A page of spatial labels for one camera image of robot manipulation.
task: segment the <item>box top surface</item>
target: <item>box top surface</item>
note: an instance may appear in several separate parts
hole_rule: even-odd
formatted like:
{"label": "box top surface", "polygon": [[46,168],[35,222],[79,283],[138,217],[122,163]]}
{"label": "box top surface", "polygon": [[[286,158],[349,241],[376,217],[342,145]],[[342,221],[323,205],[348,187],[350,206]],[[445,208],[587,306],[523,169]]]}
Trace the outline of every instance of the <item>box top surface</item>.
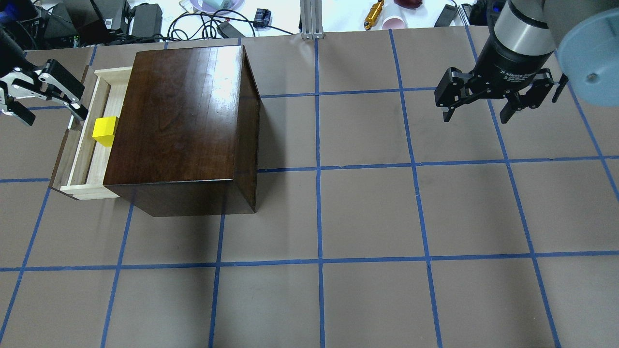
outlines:
{"label": "box top surface", "polygon": [[233,178],[242,46],[136,55],[104,185]]}

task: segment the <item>yellow block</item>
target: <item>yellow block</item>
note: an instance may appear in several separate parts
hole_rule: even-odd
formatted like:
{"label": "yellow block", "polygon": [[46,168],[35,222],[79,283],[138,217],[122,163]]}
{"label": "yellow block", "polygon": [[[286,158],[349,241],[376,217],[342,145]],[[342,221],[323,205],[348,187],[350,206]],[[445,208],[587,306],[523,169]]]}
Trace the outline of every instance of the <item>yellow block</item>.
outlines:
{"label": "yellow block", "polygon": [[95,120],[95,129],[92,131],[92,138],[105,147],[111,147],[114,142],[114,133],[118,126],[118,117],[101,117]]}

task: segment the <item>gold cylinder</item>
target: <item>gold cylinder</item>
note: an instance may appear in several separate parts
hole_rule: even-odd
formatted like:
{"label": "gold cylinder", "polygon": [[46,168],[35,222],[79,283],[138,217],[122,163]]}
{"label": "gold cylinder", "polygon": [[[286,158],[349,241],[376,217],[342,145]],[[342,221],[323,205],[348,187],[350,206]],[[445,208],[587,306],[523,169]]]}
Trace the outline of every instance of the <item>gold cylinder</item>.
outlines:
{"label": "gold cylinder", "polygon": [[367,17],[365,17],[365,21],[363,23],[365,30],[371,29],[374,24],[376,24],[378,16],[381,15],[381,12],[383,11],[383,4],[384,0],[378,0],[376,4],[372,5],[372,8],[370,9]]}

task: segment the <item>table surface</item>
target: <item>table surface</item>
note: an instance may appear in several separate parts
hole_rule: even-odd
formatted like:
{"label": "table surface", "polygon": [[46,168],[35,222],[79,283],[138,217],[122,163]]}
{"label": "table surface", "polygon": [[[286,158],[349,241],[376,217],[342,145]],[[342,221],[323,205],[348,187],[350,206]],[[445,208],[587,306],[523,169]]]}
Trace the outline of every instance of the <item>table surface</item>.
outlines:
{"label": "table surface", "polygon": [[[244,38],[265,108],[257,213],[152,218],[49,192],[69,112],[0,118],[11,347],[615,347],[617,108],[566,89],[499,124],[433,88],[484,27]],[[36,51],[76,76],[137,51]],[[559,76],[554,57],[549,67]]]}
{"label": "table surface", "polygon": [[[144,2],[159,4],[163,11],[162,34],[166,35],[171,22],[184,12],[178,1],[164,0],[128,0],[131,7]],[[375,0],[322,0],[322,26],[325,32],[361,32],[364,31],[363,20],[368,14],[370,7]],[[472,4],[474,0],[456,0],[460,4]],[[49,8],[57,3],[55,0],[43,1],[43,6]],[[423,5],[416,10],[402,9],[408,28],[434,27],[438,16],[443,7],[453,5],[451,0],[425,0]],[[385,6],[393,6],[393,0],[385,0]],[[254,19],[256,9],[266,8],[272,12],[271,25],[298,33],[299,18],[301,14],[299,0],[243,0],[243,3],[236,10],[247,17]],[[230,17],[241,18],[236,14],[228,14]],[[242,22],[232,22],[234,27],[243,35],[249,37],[252,31],[248,24]],[[190,35],[201,25],[199,18],[184,18],[176,26]],[[463,25],[460,17],[452,22],[451,25]],[[266,28],[256,31],[257,37],[286,35],[278,30]]]}

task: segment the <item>wooden drawer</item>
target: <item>wooden drawer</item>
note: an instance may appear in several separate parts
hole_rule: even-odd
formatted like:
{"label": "wooden drawer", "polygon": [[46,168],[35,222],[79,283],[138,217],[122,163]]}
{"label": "wooden drawer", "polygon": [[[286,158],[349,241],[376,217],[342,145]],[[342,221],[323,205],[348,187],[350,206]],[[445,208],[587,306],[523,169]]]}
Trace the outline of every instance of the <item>wooden drawer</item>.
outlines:
{"label": "wooden drawer", "polygon": [[118,197],[103,187],[111,148],[92,139],[92,130],[99,117],[121,116],[130,75],[131,67],[86,73],[84,85],[94,83],[88,117],[83,123],[71,118],[51,176],[52,189],[79,200]]}

